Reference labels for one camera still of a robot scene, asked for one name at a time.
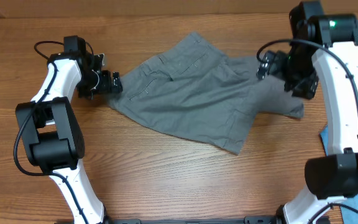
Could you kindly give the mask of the grey cargo shorts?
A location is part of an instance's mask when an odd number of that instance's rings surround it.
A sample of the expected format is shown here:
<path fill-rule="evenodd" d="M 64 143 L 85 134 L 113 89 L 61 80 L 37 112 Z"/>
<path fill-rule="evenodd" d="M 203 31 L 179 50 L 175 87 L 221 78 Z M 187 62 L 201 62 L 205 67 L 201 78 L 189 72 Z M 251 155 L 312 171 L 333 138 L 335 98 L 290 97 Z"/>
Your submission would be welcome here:
<path fill-rule="evenodd" d="M 240 153 L 259 112 L 302 118 L 304 104 L 254 56 L 228 57 L 198 33 L 122 77 L 111 108 L 163 134 Z"/>

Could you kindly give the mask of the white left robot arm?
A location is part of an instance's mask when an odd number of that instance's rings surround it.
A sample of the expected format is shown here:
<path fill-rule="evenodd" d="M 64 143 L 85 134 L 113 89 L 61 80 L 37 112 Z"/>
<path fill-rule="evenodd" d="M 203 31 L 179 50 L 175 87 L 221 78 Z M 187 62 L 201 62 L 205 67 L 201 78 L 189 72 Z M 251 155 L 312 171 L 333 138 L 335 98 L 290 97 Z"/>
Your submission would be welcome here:
<path fill-rule="evenodd" d="M 123 91 L 120 75 L 105 70 L 104 54 L 77 35 L 66 36 L 63 51 L 47 57 L 48 73 L 39 92 L 16 107 L 19 131 L 14 143 L 16 167 L 25 175 L 51 178 L 63 194 L 73 223 L 112 223 L 96 196 L 83 164 L 85 140 L 71 99 L 94 95 L 118 95 Z M 28 161 L 38 174 L 25 170 L 18 160 L 23 143 Z"/>

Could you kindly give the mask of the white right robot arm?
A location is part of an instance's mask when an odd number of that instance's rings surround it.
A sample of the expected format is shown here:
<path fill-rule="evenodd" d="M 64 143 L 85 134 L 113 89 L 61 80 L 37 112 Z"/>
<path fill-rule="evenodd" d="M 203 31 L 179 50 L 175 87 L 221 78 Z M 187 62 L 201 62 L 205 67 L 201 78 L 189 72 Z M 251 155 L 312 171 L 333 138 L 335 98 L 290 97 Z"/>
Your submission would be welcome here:
<path fill-rule="evenodd" d="M 319 1 L 303 1 L 289 14 L 291 50 L 257 52 L 259 79 L 273 75 L 293 96 L 311 99 L 321 87 L 328 119 L 324 157 L 305 164 L 306 185 L 274 216 L 246 223 L 328 223 L 326 212 L 358 194 L 358 20 L 324 13 Z"/>

